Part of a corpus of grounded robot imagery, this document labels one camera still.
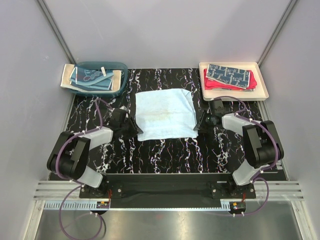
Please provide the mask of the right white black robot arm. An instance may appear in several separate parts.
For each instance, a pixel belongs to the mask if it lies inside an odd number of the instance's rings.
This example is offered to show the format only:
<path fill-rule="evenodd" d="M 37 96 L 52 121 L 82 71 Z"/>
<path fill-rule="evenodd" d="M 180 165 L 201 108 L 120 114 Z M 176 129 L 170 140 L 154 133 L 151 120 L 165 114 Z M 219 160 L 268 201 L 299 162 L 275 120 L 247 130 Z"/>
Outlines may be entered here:
<path fill-rule="evenodd" d="M 235 199 L 249 191 L 258 176 L 273 168 L 285 155 L 274 122 L 242 116 L 247 106 L 242 100 L 239 102 L 242 108 L 231 112 L 225 109 L 221 97 L 210 100 L 208 110 L 202 112 L 194 127 L 194 130 L 205 133 L 219 126 L 242 136 L 245 160 L 222 187 L 223 193 Z"/>

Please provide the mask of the light blue towel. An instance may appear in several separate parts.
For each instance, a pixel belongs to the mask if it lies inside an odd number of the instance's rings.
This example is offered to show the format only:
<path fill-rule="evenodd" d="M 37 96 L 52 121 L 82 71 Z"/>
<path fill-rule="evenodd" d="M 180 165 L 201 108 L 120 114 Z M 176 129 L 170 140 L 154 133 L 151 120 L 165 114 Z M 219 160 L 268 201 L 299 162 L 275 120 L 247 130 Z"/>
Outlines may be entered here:
<path fill-rule="evenodd" d="M 143 131 L 139 142 L 196 138 L 198 131 L 192 93 L 182 88 L 143 91 L 135 94 L 135 121 Z"/>

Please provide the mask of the red towel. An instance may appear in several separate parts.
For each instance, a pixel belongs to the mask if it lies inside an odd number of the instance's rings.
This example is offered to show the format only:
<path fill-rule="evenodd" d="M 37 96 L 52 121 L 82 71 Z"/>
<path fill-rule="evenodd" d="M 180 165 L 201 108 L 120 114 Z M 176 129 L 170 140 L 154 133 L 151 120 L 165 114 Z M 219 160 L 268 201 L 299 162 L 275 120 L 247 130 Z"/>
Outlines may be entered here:
<path fill-rule="evenodd" d="M 248 72 L 250 73 L 249 86 L 247 88 L 241 88 L 233 85 L 224 84 L 206 77 L 207 69 L 205 68 L 203 70 L 205 89 L 206 90 L 228 89 L 228 90 L 234 90 L 234 91 L 254 90 L 257 87 L 258 83 L 255 79 L 254 73 L 251 70 L 248 70 Z"/>

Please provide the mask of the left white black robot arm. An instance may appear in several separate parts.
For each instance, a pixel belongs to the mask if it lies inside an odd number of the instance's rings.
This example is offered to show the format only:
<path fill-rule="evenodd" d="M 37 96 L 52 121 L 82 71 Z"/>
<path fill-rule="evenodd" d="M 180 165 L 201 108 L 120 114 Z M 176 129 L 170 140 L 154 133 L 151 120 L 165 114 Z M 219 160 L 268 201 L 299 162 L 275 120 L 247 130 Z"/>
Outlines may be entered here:
<path fill-rule="evenodd" d="M 117 137 L 133 138 L 142 134 L 126 108 L 116 108 L 106 124 L 79 133 L 62 132 L 47 160 L 46 167 L 62 179 L 84 185 L 97 198 L 111 192 L 107 177 L 88 166 L 91 150 L 109 144 Z"/>

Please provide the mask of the blue beige patterned towel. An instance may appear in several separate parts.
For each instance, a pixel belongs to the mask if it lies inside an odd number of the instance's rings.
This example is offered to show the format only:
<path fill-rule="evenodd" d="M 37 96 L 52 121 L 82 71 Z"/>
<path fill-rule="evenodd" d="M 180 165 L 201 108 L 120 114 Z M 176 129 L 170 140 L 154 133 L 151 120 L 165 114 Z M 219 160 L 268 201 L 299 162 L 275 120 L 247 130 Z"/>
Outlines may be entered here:
<path fill-rule="evenodd" d="M 248 70 L 216 64 L 209 64 L 206 70 L 206 77 L 208 79 L 241 89 L 249 87 L 250 75 L 251 73 Z"/>

